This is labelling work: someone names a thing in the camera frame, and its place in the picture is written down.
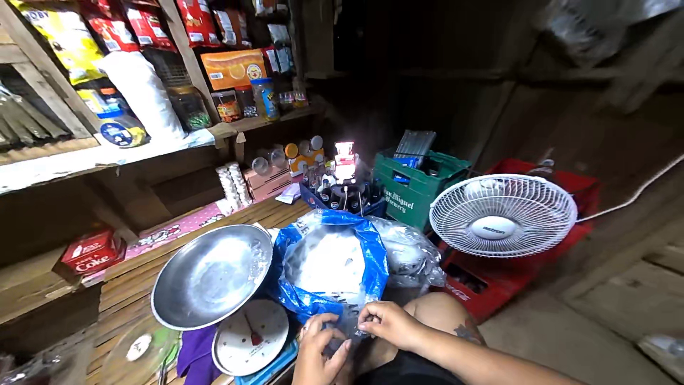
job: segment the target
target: green crate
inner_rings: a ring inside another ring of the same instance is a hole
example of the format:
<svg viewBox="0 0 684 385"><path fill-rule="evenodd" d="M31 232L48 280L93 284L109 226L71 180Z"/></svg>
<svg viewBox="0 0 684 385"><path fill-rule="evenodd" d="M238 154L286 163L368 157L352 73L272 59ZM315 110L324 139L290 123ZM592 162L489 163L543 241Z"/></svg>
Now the green crate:
<svg viewBox="0 0 684 385"><path fill-rule="evenodd" d="M465 179L466 169L471 163L445 153L429 151L423 161L423 168L429 166L436 171L434 176L419 169L403 166L393 159L394 150L376 154L374 177L384 187L387 200L387 214L399 222L420 230L427 230L430 224L430 204L444 189ZM399 174L410 181L394 180Z"/></svg>

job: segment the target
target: coca-cola crate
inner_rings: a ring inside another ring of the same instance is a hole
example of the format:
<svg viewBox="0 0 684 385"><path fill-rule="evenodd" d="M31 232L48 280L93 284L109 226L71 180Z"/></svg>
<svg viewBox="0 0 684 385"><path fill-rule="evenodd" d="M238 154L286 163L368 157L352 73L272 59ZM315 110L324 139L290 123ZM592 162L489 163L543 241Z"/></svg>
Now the coca-cola crate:
<svg viewBox="0 0 684 385"><path fill-rule="evenodd" d="M126 242L112 229L105 229L71 243L60 263L77 275L89 275L119 263L125 254Z"/></svg>

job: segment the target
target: white cable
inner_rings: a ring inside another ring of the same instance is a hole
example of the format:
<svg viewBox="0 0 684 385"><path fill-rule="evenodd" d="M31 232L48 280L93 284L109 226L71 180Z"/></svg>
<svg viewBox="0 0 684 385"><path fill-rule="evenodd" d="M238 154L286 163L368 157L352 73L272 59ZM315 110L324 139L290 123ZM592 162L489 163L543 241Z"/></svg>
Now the white cable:
<svg viewBox="0 0 684 385"><path fill-rule="evenodd" d="M621 209L621 208L623 208L623 207L625 207L625 206L631 205L632 203L634 203L634 201L637 200L637 198L642 194L642 192L644 192L644 190L646 190L646 187L648 187L650 184L652 184L653 182L655 182L656 179L658 179L658 178L660 178L661 176L663 176L664 173L667 173L672 167L676 166L676 165L677 165L679 162L681 162L682 160L684 160L684 153L683 153L682 155L680 155L677 159L671 161L667 166L665 166L664 169L658 171L658 173L656 173L656 174L655 174L654 176L652 176L649 180L647 180L644 184L642 184L642 185L636 190L636 192L634 193L634 196L632 196L632 198L630 198L630 200L624 202L623 204L621 204L621 205L619 205L619 206L615 206L615 207L613 207L613 208L609 208L608 210L603 210L602 212L598 212L598 213L596 213L596 214L594 214L594 215L587 216L586 218L577 219L577 222L587 221L587 220L589 220L589 219L596 218L597 216L604 215L604 214L607 214L607 213L609 213L609 212L611 212L611 211L615 211L615 210Z"/></svg>

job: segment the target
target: fan grille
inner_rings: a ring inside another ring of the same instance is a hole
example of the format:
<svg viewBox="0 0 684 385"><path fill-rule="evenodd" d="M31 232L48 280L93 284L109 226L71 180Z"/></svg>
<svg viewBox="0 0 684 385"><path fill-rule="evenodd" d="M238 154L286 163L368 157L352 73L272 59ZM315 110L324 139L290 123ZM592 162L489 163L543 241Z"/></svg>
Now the fan grille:
<svg viewBox="0 0 684 385"><path fill-rule="evenodd" d="M515 222L513 234L489 240L472 230L485 216ZM577 205L562 188L540 177L485 175L460 182L430 205L430 224L450 246L483 257L511 258L556 246L577 219Z"/></svg>

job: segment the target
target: blue plastic bag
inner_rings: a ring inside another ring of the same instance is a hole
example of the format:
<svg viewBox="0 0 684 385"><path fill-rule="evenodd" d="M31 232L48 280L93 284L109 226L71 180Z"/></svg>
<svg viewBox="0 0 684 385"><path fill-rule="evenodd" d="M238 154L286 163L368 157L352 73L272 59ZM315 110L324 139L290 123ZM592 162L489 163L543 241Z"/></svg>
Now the blue plastic bag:
<svg viewBox="0 0 684 385"><path fill-rule="evenodd" d="M389 276L387 251L380 234L370 221L346 211L316 209L309 212L278 233L273 247L272 268L267 278L267 282L273 282L268 288L269 295L296 313L297 320L302 323L315 314L342 315L345 309L343 303L295 287L285 278L284 266L288 248L296 246L297 242L320 225L344 226L354 231L365 263L360 287L360 291L365 292L364 303L381 298Z"/></svg>

